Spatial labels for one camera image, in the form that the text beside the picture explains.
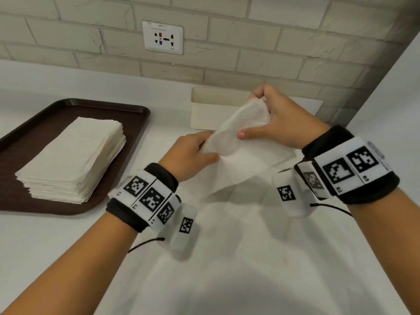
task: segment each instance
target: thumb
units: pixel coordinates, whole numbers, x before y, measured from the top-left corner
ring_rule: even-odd
[[[264,125],[260,127],[244,128],[239,130],[236,136],[240,140],[268,138],[268,127],[267,125]]]
[[[202,160],[206,164],[206,166],[211,165],[212,163],[217,162],[220,159],[220,156],[216,152],[210,152],[207,154],[200,154]]]

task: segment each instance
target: hand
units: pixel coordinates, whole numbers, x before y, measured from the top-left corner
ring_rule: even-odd
[[[271,85],[261,85],[251,93],[249,99],[263,96],[271,114],[270,122],[265,126],[239,130],[238,139],[269,139],[302,149],[330,129]]]
[[[202,169],[219,160],[219,155],[215,152],[199,152],[201,145],[212,134],[212,131],[202,131],[179,137],[159,164],[173,174],[178,182],[194,177]]]

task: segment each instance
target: electrical outlet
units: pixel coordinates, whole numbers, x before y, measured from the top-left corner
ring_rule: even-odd
[[[184,28],[143,21],[144,47],[148,51],[182,55],[184,52]]]

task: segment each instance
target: stack of napkins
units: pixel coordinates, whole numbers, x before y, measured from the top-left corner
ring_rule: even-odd
[[[33,198],[83,203],[125,143],[120,122],[78,117],[16,176]]]

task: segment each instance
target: wristband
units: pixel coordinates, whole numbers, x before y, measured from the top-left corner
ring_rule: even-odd
[[[295,170],[319,200],[338,196],[345,204],[364,204],[387,196],[398,176],[371,142],[337,125],[302,149]]]
[[[172,174],[152,163],[108,194],[106,210],[139,233],[148,226],[159,232],[181,204],[177,187]]]

